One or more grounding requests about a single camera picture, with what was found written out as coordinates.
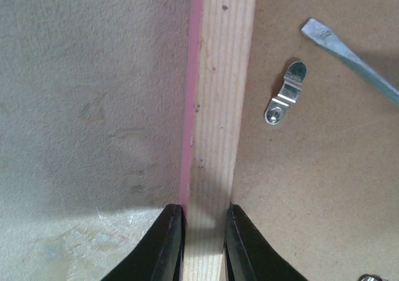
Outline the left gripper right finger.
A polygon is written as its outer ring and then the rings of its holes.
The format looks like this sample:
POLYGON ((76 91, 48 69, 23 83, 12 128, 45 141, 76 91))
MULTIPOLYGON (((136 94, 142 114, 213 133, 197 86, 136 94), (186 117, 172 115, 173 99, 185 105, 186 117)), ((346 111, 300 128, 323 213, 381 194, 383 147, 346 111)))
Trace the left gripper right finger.
POLYGON ((272 248, 237 204, 227 210, 224 254, 226 280, 307 280, 272 248))

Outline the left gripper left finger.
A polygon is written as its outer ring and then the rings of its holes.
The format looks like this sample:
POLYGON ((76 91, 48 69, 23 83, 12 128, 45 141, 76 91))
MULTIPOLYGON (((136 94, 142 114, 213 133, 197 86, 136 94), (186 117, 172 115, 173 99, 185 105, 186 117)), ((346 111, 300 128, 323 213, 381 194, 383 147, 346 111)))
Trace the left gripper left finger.
POLYGON ((104 280, 181 280, 185 246, 182 206, 168 204, 137 246, 104 280))

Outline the yellow handled screwdriver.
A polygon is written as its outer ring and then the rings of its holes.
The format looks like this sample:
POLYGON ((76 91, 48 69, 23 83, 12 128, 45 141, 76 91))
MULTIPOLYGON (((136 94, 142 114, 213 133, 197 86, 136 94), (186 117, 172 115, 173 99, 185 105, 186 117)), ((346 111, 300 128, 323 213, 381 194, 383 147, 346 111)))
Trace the yellow handled screwdriver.
POLYGON ((300 31, 398 106, 398 88, 356 55, 331 28, 310 17, 300 31))

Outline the pink wooden picture frame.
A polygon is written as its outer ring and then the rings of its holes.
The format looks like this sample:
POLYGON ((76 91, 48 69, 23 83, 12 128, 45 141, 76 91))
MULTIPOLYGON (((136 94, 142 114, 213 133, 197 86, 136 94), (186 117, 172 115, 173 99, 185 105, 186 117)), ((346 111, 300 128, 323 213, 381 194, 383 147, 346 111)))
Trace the pink wooden picture frame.
POLYGON ((191 0, 180 204, 183 280, 218 280, 256 0, 191 0))

